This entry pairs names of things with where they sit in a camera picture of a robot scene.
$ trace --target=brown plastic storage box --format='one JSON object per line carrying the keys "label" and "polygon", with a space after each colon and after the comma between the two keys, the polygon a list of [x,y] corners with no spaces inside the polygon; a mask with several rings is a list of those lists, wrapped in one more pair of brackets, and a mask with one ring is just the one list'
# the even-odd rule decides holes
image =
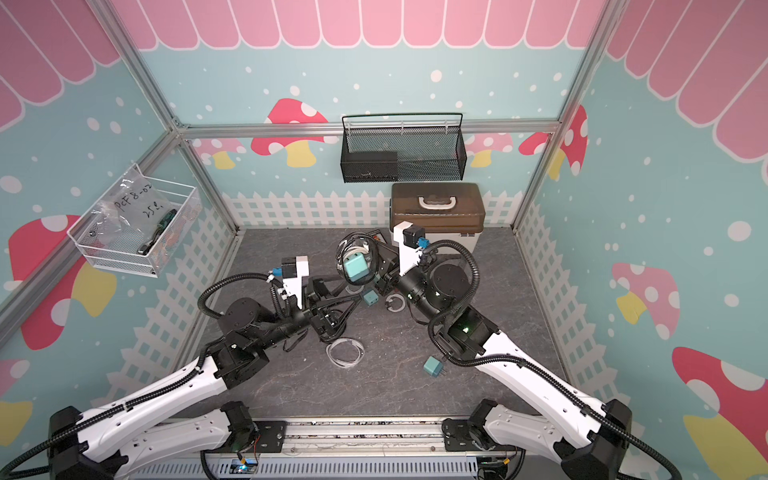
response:
{"label": "brown plastic storage box", "polygon": [[424,227],[427,240],[456,240],[473,251],[483,230],[485,206],[476,184],[392,184],[389,229],[400,222]]}

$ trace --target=pink awning drawing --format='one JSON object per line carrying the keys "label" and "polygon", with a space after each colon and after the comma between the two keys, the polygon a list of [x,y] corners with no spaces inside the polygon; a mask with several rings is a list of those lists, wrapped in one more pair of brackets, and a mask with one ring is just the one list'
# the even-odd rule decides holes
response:
{"label": "pink awning drawing", "polygon": [[[317,110],[295,98],[281,98],[272,108],[264,123],[267,124],[326,124],[328,121]],[[310,150],[309,141],[335,144],[338,137],[285,137],[254,138],[251,150],[259,155],[271,155],[283,148],[288,152],[289,167],[312,167],[317,158]]]}
{"label": "pink awning drawing", "polygon": [[[560,180],[560,169],[566,158],[574,177],[579,175],[581,168],[584,166],[584,157],[587,154],[588,133],[587,111],[583,106],[579,105],[574,120],[571,122],[568,131],[565,132],[560,148],[554,154],[554,160],[547,170],[552,180]],[[520,153],[523,155],[537,154],[544,150],[547,140],[547,134],[541,132],[533,134],[520,145]]]}
{"label": "pink awning drawing", "polygon": [[[18,288],[66,238],[67,229],[78,218],[76,215],[44,217],[16,230],[8,239],[13,280],[5,283],[5,289]],[[58,339],[64,331],[72,299],[82,303],[89,315],[101,315],[117,285],[117,277],[112,273],[95,269],[84,257],[78,260],[22,324],[22,336],[27,347],[44,349]]]}
{"label": "pink awning drawing", "polygon": [[515,142],[510,134],[476,134],[464,140],[467,156],[472,159],[470,167],[483,168],[491,164],[491,152],[509,153],[515,149]]}
{"label": "pink awning drawing", "polygon": [[675,101],[689,124],[712,127],[715,145],[735,161],[763,162],[766,18],[764,0],[631,0],[607,53],[656,97]]}
{"label": "pink awning drawing", "polygon": [[232,151],[238,154],[246,152],[243,144],[236,138],[197,138],[192,141],[192,147],[204,164],[211,165],[210,159],[213,158],[213,164],[219,170],[235,168],[235,163],[227,152]]}
{"label": "pink awning drawing", "polygon": [[706,353],[686,347],[672,365],[714,417],[686,415],[688,434],[710,469],[723,480],[768,473],[768,382]]}
{"label": "pink awning drawing", "polygon": [[0,132],[18,123],[24,103],[46,105],[65,85],[96,75],[120,56],[85,0],[5,0],[0,8]]}
{"label": "pink awning drawing", "polygon": [[618,284],[629,292],[616,299],[616,304],[627,320],[635,325],[648,311],[662,340],[669,340],[680,319],[680,294],[672,274],[661,268],[631,263],[615,263],[611,288]]}
{"label": "pink awning drawing", "polygon": [[[606,0],[111,0],[140,50],[587,46]],[[157,11],[164,14],[158,17]]]}

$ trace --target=white cable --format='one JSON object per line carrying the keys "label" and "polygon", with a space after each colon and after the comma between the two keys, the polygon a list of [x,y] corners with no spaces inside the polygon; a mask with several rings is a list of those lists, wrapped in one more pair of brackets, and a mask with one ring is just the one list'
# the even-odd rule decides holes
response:
{"label": "white cable", "polygon": [[[352,343],[352,345],[355,346],[355,348],[357,348],[357,358],[352,362],[346,362],[344,360],[335,359],[333,358],[333,355],[331,355],[331,350],[333,350],[333,347],[337,345],[341,345],[342,343],[346,343],[346,342]],[[351,369],[352,367],[360,363],[360,360],[362,360],[362,356],[366,354],[366,349],[365,347],[362,346],[362,343],[358,342],[357,340],[342,337],[334,341],[330,345],[328,345],[326,347],[326,353],[328,354],[328,358],[330,359],[331,363],[333,363],[333,365],[341,369]]]}

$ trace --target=white polka dot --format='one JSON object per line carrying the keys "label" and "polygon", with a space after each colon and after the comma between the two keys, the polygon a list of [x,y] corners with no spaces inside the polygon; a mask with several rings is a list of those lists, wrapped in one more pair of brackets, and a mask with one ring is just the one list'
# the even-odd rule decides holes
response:
{"label": "white polka dot", "polygon": [[66,215],[43,217],[40,219],[40,221],[43,224],[43,227],[45,227],[47,230],[50,230],[51,232],[61,232],[63,229],[67,228],[67,225],[69,225],[69,221],[67,220]]}
{"label": "white polka dot", "polygon": [[645,299],[649,302],[653,303],[656,300],[659,299],[659,292],[652,286],[649,286],[647,289],[645,289]]}
{"label": "white polka dot", "polygon": [[22,191],[22,183],[16,177],[6,175],[0,178],[0,188],[10,194],[17,194]]}
{"label": "white polka dot", "polygon": [[69,302],[71,299],[65,298],[59,300],[51,308],[51,320],[58,326],[64,326],[67,324],[67,316],[69,316]]}
{"label": "white polka dot", "polygon": [[11,367],[11,378],[20,379],[29,370],[29,360],[19,360]]}
{"label": "white polka dot", "polygon": [[307,117],[314,117],[317,114],[317,110],[310,107],[309,105],[302,103],[301,104],[301,112],[305,114]]}
{"label": "white polka dot", "polygon": [[732,293],[728,293],[725,296],[725,304],[728,306],[739,306],[739,297]]}
{"label": "white polka dot", "polygon": [[730,380],[735,386],[742,390],[754,392],[760,390],[765,384],[766,380],[757,376],[754,373],[742,370],[737,366],[733,366],[730,363],[720,362],[720,368],[723,370],[723,374]]}
{"label": "white polka dot", "polygon": [[661,323],[656,325],[656,333],[659,334],[659,338],[661,338],[662,340],[670,339],[670,330],[667,328],[666,325],[662,325]]}
{"label": "white polka dot", "polygon": [[3,283],[2,287],[7,291],[12,292],[13,290],[16,290],[16,287],[21,284],[22,284],[21,280],[9,280]]}
{"label": "white polka dot", "polygon": [[728,227],[728,237],[734,242],[742,242],[750,237],[752,234],[752,227],[742,220],[733,222]]}
{"label": "white polka dot", "polygon": [[720,411],[720,399],[717,398],[717,393],[707,383],[699,379],[693,379],[689,380],[686,385],[689,389],[691,389],[693,393],[698,395],[698,397],[702,399],[704,403],[712,407],[715,412]]}

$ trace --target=black corrugated cable conduit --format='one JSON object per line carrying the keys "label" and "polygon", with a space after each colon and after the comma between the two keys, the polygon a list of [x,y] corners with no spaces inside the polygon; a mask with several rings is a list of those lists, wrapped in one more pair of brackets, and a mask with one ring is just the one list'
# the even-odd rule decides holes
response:
{"label": "black corrugated cable conduit", "polygon": [[[589,415],[591,418],[597,420],[601,425],[603,425],[606,429],[613,432],[615,435],[621,437],[622,439],[626,440],[630,444],[634,445],[635,447],[640,449],[643,453],[648,454],[648,456],[650,456],[653,460],[658,462],[670,473],[671,480],[682,479],[682,476],[680,475],[680,472],[677,470],[677,467],[675,467],[674,464],[670,462],[666,457],[664,457],[662,454],[660,454],[659,452],[651,448],[648,444],[640,440],[638,437],[622,429],[619,425],[615,425],[613,422],[606,419],[600,413],[595,412],[589,405],[587,405],[581,399],[579,399],[570,389],[565,388],[560,382],[555,380],[553,376],[551,376],[549,373],[539,368],[535,364],[530,363],[528,360],[523,359],[519,356],[503,355],[503,354],[488,355],[488,356],[483,356],[473,360],[461,360],[451,355],[451,353],[446,348],[444,348],[435,338],[435,327],[445,322],[446,318],[448,318],[449,316],[460,314],[463,311],[463,309],[469,305],[469,303],[472,301],[472,297],[477,292],[477,287],[480,284],[480,278],[479,278],[480,271],[477,267],[477,263],[475,262],[474,257],[469,252],[469,250],[464,248],[460,243],[457,243],[453,240],[439,240],[437,242],[434,242],[424,249],[424,254],[427,254],[432,250],[438,249],[440,247],[451,247],[454,250],[458,251],[464,258],[464,260],[467,262],[470,269],[472,269],[472,283],[470,284],[469,290],[467,290],[464,296],[454,306],[438,313],[434,318],[432,318],[429,321],[429,324],[427,325],[427,334],[429,335],[429,339],[437,347],[437,349],[440,350],[440,353],[442,353],[450,363],[457,366],[461,366],[461,367],[473,367],[473,366],[480,366],[480,365],[485,365],[487,363],[493,363],[493,362],[508,362],[508,363],[514,363],[515,365],[521,368],[527,368],[531,370],[533,373],[543,378],[544,380],[546,380],[547,383],[555,387],[555,389],[558,390],[568,400],[570,400],[571,403],[577,406],[581,410],[582,414]],[[633,477],[631,475],[625,475],[624,473],[618,473],[616,475],[616,478],[618,478],[618,480],[641,480],[640,478]]]}

